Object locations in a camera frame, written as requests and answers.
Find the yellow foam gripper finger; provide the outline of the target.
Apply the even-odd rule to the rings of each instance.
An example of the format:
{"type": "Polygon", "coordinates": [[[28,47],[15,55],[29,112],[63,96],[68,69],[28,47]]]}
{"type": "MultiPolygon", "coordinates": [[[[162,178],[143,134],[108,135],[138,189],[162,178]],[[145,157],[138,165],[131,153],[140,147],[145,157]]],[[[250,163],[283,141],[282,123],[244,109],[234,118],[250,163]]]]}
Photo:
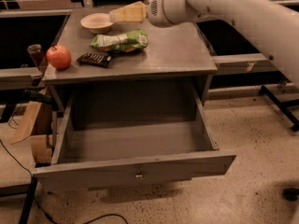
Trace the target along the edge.
{"type": "Polygon", "coordinates": [[[142,22],[147,17],[146,5],[140,1],[109,12],[112,22],[142,22]]]}

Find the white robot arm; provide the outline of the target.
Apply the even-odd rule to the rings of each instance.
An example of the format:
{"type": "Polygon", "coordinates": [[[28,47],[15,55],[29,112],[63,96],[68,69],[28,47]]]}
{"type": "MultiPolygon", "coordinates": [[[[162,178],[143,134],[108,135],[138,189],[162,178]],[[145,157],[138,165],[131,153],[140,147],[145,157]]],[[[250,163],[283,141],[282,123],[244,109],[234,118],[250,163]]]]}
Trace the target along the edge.
{"type": "Polygon", "coordinates": [[[270,0],[148,0],[109,12],[113,22],[157,27],[215,18],[233,26],[291,83],[299,86],[299,13],[270,0]]]}

